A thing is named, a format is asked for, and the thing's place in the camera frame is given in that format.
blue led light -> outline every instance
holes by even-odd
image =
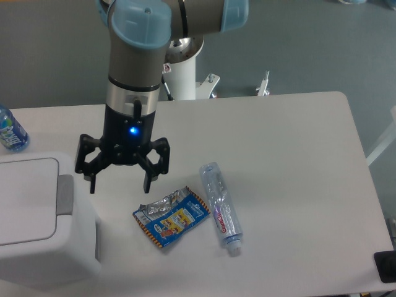
[[[139,129],[136,128],[136,127],[130,128],[129,132],[130,132],[132,135],[134,135],[134,136],[139,135]]]

light blue joint cap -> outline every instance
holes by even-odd
[[[117,0],[111,23],[126,43],[152,50],[169,42],[171,18],[171,9],[161,0]]]
[[[106,27],[109,27],[107,24],[107,11],[105,11],[100,5],[100,0],[95,0],[95,4],[97,5],[101,20],[103,21],[103,23],[105,23]]]
[[[249,0],[225,0],[220,31],[241,28],[246,23],[248,15]]]

white table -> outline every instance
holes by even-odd
[[[13,111],[27,152],[73,158],[81,133],[99,138],[104,106]],[[341,93],[161,102],[153,139],[167,137],[170,172],[142,186],[139,166],[110,166],[89,196],[102,223],[101,275],[36,291],[0,282],[1,296],[319,296],[385,291],[373,254],[391,250],[347,99]],[[132,217],[216,161],[244,230],[243,253],[220,248],[212,218],[157,248]],[[88,195],[89,184],[76,178]]]

metal bracket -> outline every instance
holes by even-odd
[[[213,90],[220,81],[220,76],[209,74],[203,82],[196,83],[196,99],[213,98]]]
[[[265,73],[265,77],[261,82],[261,85],[259,88],[256,88],[257,96],[268,96],[270,95],[270,91],[267,88],[268,87],[268,76],[270,75],[270,72],[267,71]]]
[[[386,128],[372,147],[368,150],[366,157],[367,165],[370,166],[384,150],[391,145],[396,139],[396,106],[394,106],[390,113],[392,114],[393,122]]]

bin lid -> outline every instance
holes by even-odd
[[[52,237],[58,175],[54,158],[0,163],[0,246]]]

